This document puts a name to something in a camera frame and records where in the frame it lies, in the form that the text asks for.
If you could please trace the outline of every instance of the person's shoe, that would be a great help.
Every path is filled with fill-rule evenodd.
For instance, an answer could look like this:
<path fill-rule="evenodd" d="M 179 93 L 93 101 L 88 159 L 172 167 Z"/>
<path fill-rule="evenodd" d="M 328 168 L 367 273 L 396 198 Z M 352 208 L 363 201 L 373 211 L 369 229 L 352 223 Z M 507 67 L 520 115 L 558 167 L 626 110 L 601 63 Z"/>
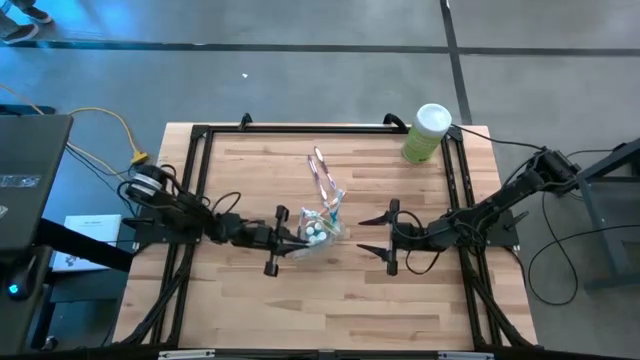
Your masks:
<path fill-rule="evenodd" d="M 15 44 L 20 41 L 25 41 L 33 38 L 38 34 L 38 25 L 30 24 L 30 25 L 21 25 L 18 31 L 13 34 L 9 34 L 2 38 L 5 44 Z"/>
<path fill-rule="evenodd" d="M 49 14 L 33 6 L 28 9 L 22 10 L 22 12 L 27 14 L 27 16 L 39 22 L 40 24 L 48 24 L 53 21 Z"/>

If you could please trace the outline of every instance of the white lid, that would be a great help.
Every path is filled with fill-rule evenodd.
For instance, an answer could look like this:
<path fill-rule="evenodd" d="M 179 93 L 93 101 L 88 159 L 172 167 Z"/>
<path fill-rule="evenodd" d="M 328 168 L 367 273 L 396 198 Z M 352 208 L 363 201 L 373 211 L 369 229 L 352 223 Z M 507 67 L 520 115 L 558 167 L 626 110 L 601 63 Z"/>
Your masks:
<path fill-rule="evenodd" d="M 423 105 L 416 114 L 413 124 L 421 133 L 444 134 L 451 126 L 451 114 L 442 105 Z"/>

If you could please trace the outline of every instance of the yellow cable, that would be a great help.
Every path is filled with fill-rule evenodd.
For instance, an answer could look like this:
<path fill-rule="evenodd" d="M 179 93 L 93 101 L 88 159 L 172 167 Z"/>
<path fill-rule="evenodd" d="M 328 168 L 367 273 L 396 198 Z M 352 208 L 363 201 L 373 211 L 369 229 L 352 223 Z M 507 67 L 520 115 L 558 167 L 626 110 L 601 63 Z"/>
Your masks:
<path fill-rule="evenodd" d="M 42 110 L 40 110 L 40 108 L 38 108 L 33 102 L 31 102 L 28 98 L 18 94 L 17 92 L 13 91 L 11 88 L 9 88 L 8 86 L 0 83 L 0 87 L 2 87 L 3 89 L 7 90 L 8 92 L 10 92 L 11 94 L 13 94 L 16 98 L 18 98 L 20 101 L 24 102 L 25 104 L 31 106 L 38 114 L 40 115 L 44 115 L 44 112 Z M 78 113 L 81 111 L 89 111 L 89 110 L 95 110 L 95 111 L 102 111 L 105 112 L 107 114 L 113 115 L 115 116 L 118 120 L 120 120 L 120 122 L 122 123 L 122 125 L 124 126 L 127 135 L 129 137 L 129 143 L 131 144 L 131 148 L 133 149 L 133 159 L 131 160 L 133 163 L 140 161 L 140 160 L 146 160 L 146 158 L 148 157 L 148 155 L 146 153 L 141 153 L 138 151 L 138 148 L 135 146 L 135 144 L 133 143 L 133 137 L 131 136 L 131 131 L 129 130 L 129 127 L 127 126 L 127 123 L 124 121 L 124 119 L 109 110 L 106 109 L 102 109 L 102 108 L 97 108 L 97 107 L 86 107 L 86 108 L 80 108 L 80 109 L 76 109 L 73 110 L 71 113 L 69 113 L 69 115 L 74 114 L 74 113 Z M 88 158 L 92 159 L 93 161 L 97 162 L 98 164 L 104 166 L 107 170 L 109 170 L 109 172 L 111 172 L 113 175 L 115 175 L 116 177 L 118 177 L 118 179 L 120 179 L 120 181 L 124 181 L 124 178 L 118 174 L 117 171 L 115 171 L 111 166 L 109 166 L 109 164 L 107 164 L 104 160 L 100 159 L 99 157 L 91 154 L 90 152 L 78 147 L 77 145 L 72 144 L 70 141 L 67 141 L 67 145 L 69 145 L 70 148 L 72 148 L 73 150 L 87 156 Z"/>
<path fill-rule="evenodd" d="M 124 130 L 127 132 L 127 136 L 129 137 L 129 144 L 131 144 L 131 149 L 133 150 L 133 154 L 135 156 L 136 153 L 138 153 L 138 148 L 136 147 L 136 145 L 133 143 L 133 136 L 131 136 L 131 130 L 129 129 L 129 126 L 127 125 L 126 121 L 124 121 L 124 119 L 114 113 L 113 111 L 109 111 L 107 109 L 103 109 L 103 108 L 99 108 L 99 107 L 84 107 L 84 108 L 79 108 L 79 109 L 75 109 L 73 111 L 71 111 L 69 113 L 69 115 L 73 115 L 75 113 L 79 113 L 82 111 L 101 111 L 103 113 L 107 113 L 113 117 L 115 117 L 116 119 L 120 120 L 120 123 L 122 123 L 122 126 L 124 127 Z"/>
<path fill-rule="evenodd" d="M 81 148 L 79 148 L 78 146 L 72 144 L 70 141 L 67 141 L 67 145 L 72 148 L 73 150 L 82 153 L 84 156 L 92 159 L 93 161 L 97 162 L 98 164 L 104 166 L 107 170 L 109 170 L 109 172 L 111 172 L 113 175 L 115 175 L 118 179 L 120 179 L 120 181 L 124 181 L 124 178 L 118 174 L 117 171 L 113 170 L 113 168 L 111 168 L 111 166 L 109 166 L 109 164 L 107 164 L 106 162 L 104 162 L 104 160 L 100 159 L 97 156 L 94 156 L 93 154 L 89 153 L 88 151 L 85 151 Z"/>

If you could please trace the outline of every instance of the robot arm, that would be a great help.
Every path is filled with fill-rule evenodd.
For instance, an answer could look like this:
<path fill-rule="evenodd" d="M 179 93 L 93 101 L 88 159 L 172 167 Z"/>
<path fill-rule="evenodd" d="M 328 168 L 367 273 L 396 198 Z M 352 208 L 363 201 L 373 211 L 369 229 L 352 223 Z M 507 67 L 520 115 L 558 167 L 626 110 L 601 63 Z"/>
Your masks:
<path fill-rule="evenodd" d="M 230 242 L 237 247 L 268 251 L 269 260 L 264 270 L 267 276 L 278 276 L 278 257 L 308 247 L 306 241 L 292 235 L 283 226 L 289 218 L 289 210 L 282 205 L 276 209 L 275 227 L 266 225 L 262 220 L 243 219 L 230 210 L 214 213 L 215 209 L 209 209 L 209 204 L 203 203 L 204 197 L 190 193 L 173 174 L 153 165 L 139 167 L 132 180 L 118 186 L 118 194 L 125 186 L 124 192 L 129 200 L 152 214 L 151 218 L 127 219 L 125 224 L 137 228 L 161 228 L 174 238 L 187 240 L 204 234 L 216 244 Z"/>

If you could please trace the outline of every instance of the green container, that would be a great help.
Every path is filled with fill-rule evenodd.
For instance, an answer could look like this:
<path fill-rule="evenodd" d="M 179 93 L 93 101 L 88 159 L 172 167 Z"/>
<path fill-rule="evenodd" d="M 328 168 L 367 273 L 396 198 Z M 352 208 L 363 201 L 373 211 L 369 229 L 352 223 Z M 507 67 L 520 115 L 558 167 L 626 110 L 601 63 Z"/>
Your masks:
<path fill-rule="evenodd" d="M 419 164 L 431 157 L 440 145 L 442 137 L 451 126 L 451 114 L 442 105 L 423 105 L 409 130 L 409 136 L 402 146 L 402 156 L 407 161 Z"/>

